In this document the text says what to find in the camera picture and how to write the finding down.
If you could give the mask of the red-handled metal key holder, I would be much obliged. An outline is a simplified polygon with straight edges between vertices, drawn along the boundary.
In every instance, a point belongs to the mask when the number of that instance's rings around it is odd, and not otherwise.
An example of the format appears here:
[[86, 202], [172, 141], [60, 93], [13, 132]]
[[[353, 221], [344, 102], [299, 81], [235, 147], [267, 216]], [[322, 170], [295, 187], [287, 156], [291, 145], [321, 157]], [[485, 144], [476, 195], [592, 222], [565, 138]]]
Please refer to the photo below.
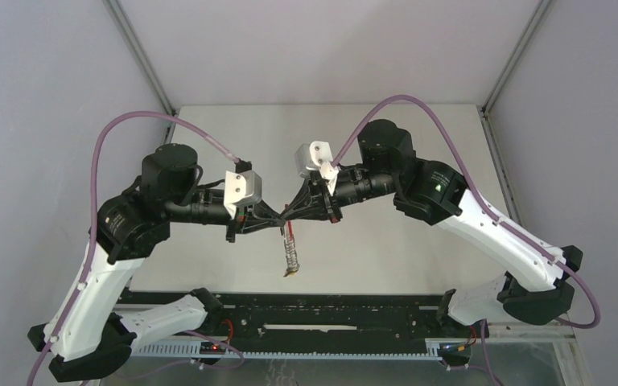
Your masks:
[[300, 268], [298, 253], [296, 250], [295, 235], [292, 224], [287, 221], [281, 228], [282, 243], [286, 259], [286, 270], [298, 270]]

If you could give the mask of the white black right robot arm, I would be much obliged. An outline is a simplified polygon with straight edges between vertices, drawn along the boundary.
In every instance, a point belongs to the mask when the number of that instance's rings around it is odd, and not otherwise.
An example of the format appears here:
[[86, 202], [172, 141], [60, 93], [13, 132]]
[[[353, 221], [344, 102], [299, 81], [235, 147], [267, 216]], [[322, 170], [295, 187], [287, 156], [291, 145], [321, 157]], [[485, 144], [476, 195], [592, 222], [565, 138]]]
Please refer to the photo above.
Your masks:
[[443, 295], [435, 323], [447, 336], [484, 319], [543, 326], [570, 310], [575, 296], [570, 279], [583, 259], [579, 248], [549, 246], [494, 211], [453, 167], [418, 158], [410, 133], [392, 121], [367, 123], [356, 142], [361, 161], [351, 166], [334, 165], [326, 142], [296, 150], [303, 185], [282, 212], [284, 220], [337, 223], [344, 207], [391, 195], [405, 216], [454, 233], [488, 254], [505, 272]]

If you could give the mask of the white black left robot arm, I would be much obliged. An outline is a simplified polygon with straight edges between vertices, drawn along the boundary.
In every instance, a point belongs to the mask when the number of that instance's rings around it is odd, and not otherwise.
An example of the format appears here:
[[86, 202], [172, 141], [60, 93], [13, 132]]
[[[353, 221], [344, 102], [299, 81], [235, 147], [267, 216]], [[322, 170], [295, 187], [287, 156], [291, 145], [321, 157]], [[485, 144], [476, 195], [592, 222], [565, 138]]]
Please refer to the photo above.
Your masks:
[[224, 307], [205, 288], [135, 314], [114, 311], [127, 282], [169, 238], [173, 223], [220, 225], [227, 241], [282, 226], [281, 216], [262, 200], [261, 180], [249, 163], [214, 183], [201, 184], [202, 174], [190, 146], [160, 146], [142, 160], [132, 185], [100, 207], [97, 237], [65, 304], [27, 335], [37, 351], [52, 354], [49, 370], [56, 381], [104, 378], [140, 347], [185, 331], [212, 335], [220, 329]]

